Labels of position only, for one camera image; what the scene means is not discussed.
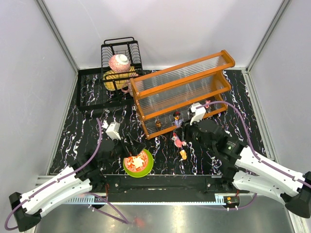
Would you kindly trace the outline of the black marble pattern mat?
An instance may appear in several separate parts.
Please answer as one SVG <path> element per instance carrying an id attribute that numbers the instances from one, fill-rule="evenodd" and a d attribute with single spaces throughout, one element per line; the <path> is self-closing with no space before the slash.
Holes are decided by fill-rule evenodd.
<path id="1" fill-rule="evenodd" d="M 208 99 L 205 122 L 213 121 L 230 140 L 252 145 L 257 154 L 269 157 L 242 72 L 225 70 L 223 77 L 231 89 Z M 122 141 L 142 143 L 154 161 L 151 174 L 221 175 L 225 160 L 214 154 L 212 147 L 186 136 L 184 125 L 191 126 L 191 106 L 144 120 L 140 109 L 154 105 L 149 100 L 136 105 L 130 94 L 107 90 L 99 70 L 91 69 L 78 78 L 48 173 L 56 175 L 83 155 L 92 155 L 103 174 L 124 174 L 122 156 L 97 149 L 106 146 L 108 140 L 104 124 L 116 122 L 120 138 L 113 146 L 121 150 Z"/>

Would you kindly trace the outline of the small orange figure toy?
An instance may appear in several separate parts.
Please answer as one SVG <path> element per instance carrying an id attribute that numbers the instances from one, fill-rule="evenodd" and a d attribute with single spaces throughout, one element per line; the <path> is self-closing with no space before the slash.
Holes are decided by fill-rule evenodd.
<path id="1" fill-rule="evenodd" d="M 180 152 L 181 158 L 182 160 L 186 160 L 187 159 L 187 153 L 185 150 L 181 150 Z"/>

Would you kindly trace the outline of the pink patterned bowl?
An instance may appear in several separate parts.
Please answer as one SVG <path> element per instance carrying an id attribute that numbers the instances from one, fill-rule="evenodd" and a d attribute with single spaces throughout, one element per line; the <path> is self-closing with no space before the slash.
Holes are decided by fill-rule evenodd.
<path id="1" fill-rule="evenodd" d="M 130 62 L 124 54 L 113 55 L 108 65 L 116 73 L 128 72 L 130 70 Z"/>

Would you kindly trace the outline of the yellow patterned bowl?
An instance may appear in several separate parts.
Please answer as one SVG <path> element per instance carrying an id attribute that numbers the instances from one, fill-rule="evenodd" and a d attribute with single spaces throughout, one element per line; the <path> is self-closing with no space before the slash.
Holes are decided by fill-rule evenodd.
<path id="1" fill-rule="evenodd" d="M 131 66 L 128 72 L 116 73 L 113 70 L 103 74 L 104 86 L 109 91 L 120 90 L 124 83 L 129 82 L 132 77 L 137 77 L 135 67 Z"/>

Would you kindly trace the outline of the pink pig toy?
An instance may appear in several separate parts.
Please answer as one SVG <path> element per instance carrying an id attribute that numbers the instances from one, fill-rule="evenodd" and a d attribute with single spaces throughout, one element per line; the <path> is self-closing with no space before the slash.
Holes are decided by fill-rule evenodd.
<path id="1" fill-rule="evenodd" d="M 206 109 L 210 108 L 210 105 L 209 105 L 209 104 L 210 104 L 210 101 L 209 101 L 209 100 L 206 100 L 206 101 L 205 101 L 205 108 L 206 108 Z"/>

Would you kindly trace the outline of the brown figure toy on shelf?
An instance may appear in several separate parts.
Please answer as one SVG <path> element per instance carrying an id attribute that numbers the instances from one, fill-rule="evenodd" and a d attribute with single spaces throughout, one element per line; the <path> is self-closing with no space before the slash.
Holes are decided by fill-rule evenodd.
<path id="1" fill-rule="evenodd" d="M 159 120 L 157 120 L 157 121 L 155 122 L 155 125 L 156 125 L 157 128 L 160 128 L 160 127 L 161 127 L 161 122 L 160 122 Z"/>

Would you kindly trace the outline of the orange clear display shelf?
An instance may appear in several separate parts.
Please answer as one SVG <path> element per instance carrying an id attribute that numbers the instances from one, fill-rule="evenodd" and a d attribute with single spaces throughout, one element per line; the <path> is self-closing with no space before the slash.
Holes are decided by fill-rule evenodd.
<path id="1" fill-rule="evenodd" d="M 225 50 L 190 62 L 176 65 L 141 77 L 131 78 L 130 84 L 137 114 L 147 139 L 175 130 L 173 113 L 188 121 L 194 103 L 217 101 L 206 109 L 203 118 L 228 109 L 223 93 L 231 90 L 223 70 L 235 66 L 235 60 Z"/>

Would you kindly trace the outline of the pink mug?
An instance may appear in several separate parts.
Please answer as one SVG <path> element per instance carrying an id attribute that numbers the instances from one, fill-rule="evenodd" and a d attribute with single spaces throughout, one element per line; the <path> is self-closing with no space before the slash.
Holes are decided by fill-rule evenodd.
<path id="1" fill-rule="evenodd" d="M 123 93 L 128 93 L 130 96 L 133 96 L 133 90 L 132 90 L 132 86 L 131 86 L 130 82 L 124 83 L 122 88 L 121 88 L 121 91 Z"/>

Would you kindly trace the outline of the pink flamingo toy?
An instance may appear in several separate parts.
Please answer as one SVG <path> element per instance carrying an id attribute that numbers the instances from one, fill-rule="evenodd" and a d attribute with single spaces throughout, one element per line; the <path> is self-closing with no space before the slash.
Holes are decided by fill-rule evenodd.
<path id="1" fill-rule="evenodd" d="M 173 132 L 172 141 L 174 145 L 178 148 L 182 148 L 183 146 L 187 145 L 187 143 L 185 141 L 182 141 L 175 132 Z"/>

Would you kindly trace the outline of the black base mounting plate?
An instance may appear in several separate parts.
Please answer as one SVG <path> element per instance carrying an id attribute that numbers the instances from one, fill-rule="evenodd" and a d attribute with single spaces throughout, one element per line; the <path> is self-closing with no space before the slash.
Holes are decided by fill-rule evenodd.
<path id="1" fill-rule="evenodd" d="M 215 195 L 236 195 L 237 189 L 212 175 L 107 175 L 108 200 L 130 204 L 201 204 L 216 202 Z"/>

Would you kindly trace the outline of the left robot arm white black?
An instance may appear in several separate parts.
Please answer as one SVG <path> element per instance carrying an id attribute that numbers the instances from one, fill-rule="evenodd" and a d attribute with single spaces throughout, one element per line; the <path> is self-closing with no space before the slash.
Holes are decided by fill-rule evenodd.
<path id="1" fill-rule="evenodd" d="M 33 228 L 51 210 L 80 194 L 108 192 L 110 185 L 100 171 L 99 162 L 110 156 L 136 156 L 145 148 L 144 143 L 130 135 L 117 143 L 100 136 L 93 153 L 82 155 L 41 186 L 26 193 L 15 192 L 10 195 L 12 211 L 9 216 L 15 218 L 16 229 L 24 232 Z"/>

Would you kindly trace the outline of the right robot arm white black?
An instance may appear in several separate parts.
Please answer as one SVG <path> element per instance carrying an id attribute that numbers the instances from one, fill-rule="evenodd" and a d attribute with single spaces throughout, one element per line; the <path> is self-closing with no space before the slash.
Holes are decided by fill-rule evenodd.
<path id="1" fill-rule="evenodd" d="M 224 184 L 274 199 L 297 216 L 311 217 L 310 172 L 303 174 L 268 159 L 212 120 L 185 123 L 183 134 L 222 161 Z"/>

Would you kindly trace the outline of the green bowl red pattern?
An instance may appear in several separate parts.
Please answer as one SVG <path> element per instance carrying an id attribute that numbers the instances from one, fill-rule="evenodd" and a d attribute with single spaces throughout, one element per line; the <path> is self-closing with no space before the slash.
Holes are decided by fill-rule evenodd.
<path id="1" fill-rule="evenodd" d="M 134 178 L 142 178 L 148 175 L 153 169 L 153 165 L 153 156 L 147 149 L 143 149 L 137 156 L 130 156 L 123 160 L 123 168 L 126 174 Z"/>

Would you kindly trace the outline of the purple bunny toy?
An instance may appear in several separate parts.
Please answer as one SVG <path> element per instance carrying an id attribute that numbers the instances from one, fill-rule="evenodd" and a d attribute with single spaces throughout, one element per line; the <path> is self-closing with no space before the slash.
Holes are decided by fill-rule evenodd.
<path id="1" fill-rule="evenodd" d="M 174 124 L 175 124 L 175 126 L 176 126 L 177 128 L 181 127 L 183 122 L 184 122 L 184 121 L 183 121 L 182 118 L 179 118 L 179 119 L 176 118 L 176 119 L 174 120 Z"/>

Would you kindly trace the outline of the black haired figure toy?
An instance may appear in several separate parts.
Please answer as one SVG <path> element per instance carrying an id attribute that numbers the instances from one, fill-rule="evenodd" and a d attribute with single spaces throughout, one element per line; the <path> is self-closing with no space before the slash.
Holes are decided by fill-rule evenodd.
<path id="1" fill-rule="evenodd" d="M 179 120 L 180 119 L 180 115 L 181 114 L 180 114 L 179 111 L 176 111 L 176 112 L 173 113 L 173 117 L 174 117 L 175 120 Z"/>

